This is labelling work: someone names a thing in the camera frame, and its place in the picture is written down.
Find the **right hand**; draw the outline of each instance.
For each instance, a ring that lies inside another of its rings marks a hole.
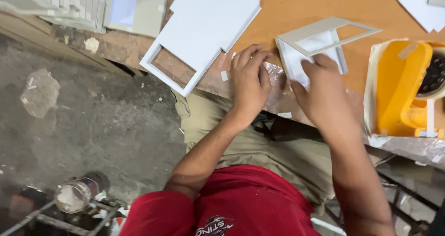
[[[313,58],[315,63],[301,62],[310,80],[309,92],[299,82],[291,81],[298,105],[322,133],[352,131],[360,136],[361,128],[349,105],[337,63],[324,54]]]

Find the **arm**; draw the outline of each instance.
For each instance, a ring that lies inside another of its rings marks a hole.
[[[311,83],[309,92],[298,82],[292,82],[292,90],[331,148],[332,180],[346,232],[352,236],[393,236],[385,191],[364,148],[338,66],[322,54],[314,59],[314,64],[301,63]]]
[[[234,57],[232,109],[175,166],[164,190],[178,191],[194,200],[235,136],[261,112],[270,94],[269,73],[263,62],[271,54],[260,50],[260,45],[252,45]]]

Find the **red t-shirt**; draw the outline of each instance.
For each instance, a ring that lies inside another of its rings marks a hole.
[[[216,169],[193,202],[160,191],[131,205],[120,236],[319,236],[312,207],[289,182],[262,167]]]

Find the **stack of white sheets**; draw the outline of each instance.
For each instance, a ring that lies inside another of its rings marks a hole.
[[[398,0],[414,19],[428,32],[440,32],[445,27],[445,0]]]
[[[105,4],[106,0],[0,0],[0,8],[98,33],[105,33]]]

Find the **grey cardboard frame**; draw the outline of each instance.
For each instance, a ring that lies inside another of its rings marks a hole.
[[[353,25],[353,26],[356,26],[359,28],[366,29],[368,31],[340,41],[338,39],[338,35],[337,35],[337,28],[341,28],[346,25]],[[320,49],[317,49],[314,51],[307,51],[306,49],[297,45],[298,41],[302,41],[304,39],[313,37],[317,34],[320,34],[320,33],[326,32],[326,31],[330,31],[330,30],[333,31],[332,32],[333,37],[337,37],[338,41],[332,43],[329,46],[326,46],[326,47],[323,47],[323,48],[320,48]],[[378,33],[380,31],[382,31],[382,30],[379,28],[374,28],[374,27],[364,25],[361,23],[351,22],[351,21],[337,18],[337,17],[329,17],[329,18],[323,19],[321,21],[306,25],[304,27],[297,28],[297,29],[287,32],[285,34],[281,34],[278,36],[278,38],[281,39],[282,41],[286,42],[291,47],[295,48],[296,50],[298,50],[300,53],[304,54],[305,56],[311,57],[315,54],[322,53],[323,51],[326,51],[332,47],[341,46],[348,42],[352,42],[352,41],[361,39],[363,37]]]

